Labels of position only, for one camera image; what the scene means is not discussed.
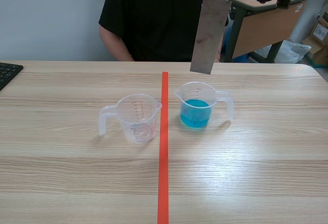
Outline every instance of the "black keyboard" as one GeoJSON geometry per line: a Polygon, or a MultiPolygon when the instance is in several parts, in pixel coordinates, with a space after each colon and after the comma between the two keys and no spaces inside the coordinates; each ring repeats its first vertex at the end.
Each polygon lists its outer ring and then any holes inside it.
{"type": "Polygon", "coordinates": [[[22,65],[0,63],[0,91],[23,69],[22,65]]]}

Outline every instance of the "desk leg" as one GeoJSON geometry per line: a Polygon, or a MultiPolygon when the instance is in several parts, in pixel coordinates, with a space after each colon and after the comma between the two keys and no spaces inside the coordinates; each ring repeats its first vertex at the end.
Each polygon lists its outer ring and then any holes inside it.
{"type": "Polygon", "coordinates": [[[242,21],[247,14],[247,10],[242,7],[236,7],[234,23],[232,25],[229,44],[227,47],[227,51],[224,56],[225,63],[232,63],[232,56],[234,55],[234,51],[236,48],[237,40],[239,37],[239,32],[241,28],[242,21]]]}
{"type": "Polygon", "coordinates": [[[277,42],[275,44],[273,44],[270,48],[270,51],[268,53],[268,56],[265,58],[259,54],[257,54],[256,52],[251,52],[250,53],[250,57],[256,61],[258,61],[261,64],[274,64],[275,63],[275,59],[276,56],[280,50],[280,47],[282,45],[283,41],[277,42]]]}

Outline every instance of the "measuring cup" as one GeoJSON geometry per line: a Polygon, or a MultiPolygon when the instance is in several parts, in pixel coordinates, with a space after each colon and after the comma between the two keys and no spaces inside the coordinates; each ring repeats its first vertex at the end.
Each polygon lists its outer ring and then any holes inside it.
{"type": "Polygon", "coordinates": [[[117,105],[103,107],[99,114],[99,135],[106,133],[107,118],[117,117],[125,136],[138,143],[151,140],[156,131],[156,113],[162,107],[151,96],[134,94],[121,99],[117,105]]]}
{"type": "Polygon", "coordinates": [[[176,95],[181,100],[181,120],[188,127],[206,126],[218,101],[227,103],[228,118],[233,120],[234,102],[228,92],[217,91],[203,82],[190,82],[183,85],[176,95]]]}

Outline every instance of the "red tape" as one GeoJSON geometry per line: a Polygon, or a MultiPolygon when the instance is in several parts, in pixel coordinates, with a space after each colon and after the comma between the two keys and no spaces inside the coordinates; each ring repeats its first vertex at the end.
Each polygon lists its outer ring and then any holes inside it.
{"type": "Polygon", "coordinates": [[[162,74],[157,224],[169,224],[169,73],[162,74]]]}

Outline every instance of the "white wall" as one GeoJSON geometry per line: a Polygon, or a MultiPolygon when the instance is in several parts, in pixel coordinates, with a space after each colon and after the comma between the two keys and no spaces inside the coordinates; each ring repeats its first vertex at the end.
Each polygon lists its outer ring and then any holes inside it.
{"type": "Polygon", "coordinates": [[[293,42],[300,43],[309,36],[322,6],[327,4],[328,0],[307,0],[301,18],[299,19],[294,31],[290,37],[293,42]]]}
{"type": "Polygon", "coordinates": [[[99,38],[105,0],[0,0],[0,59],[112,60],[99,38]]]}

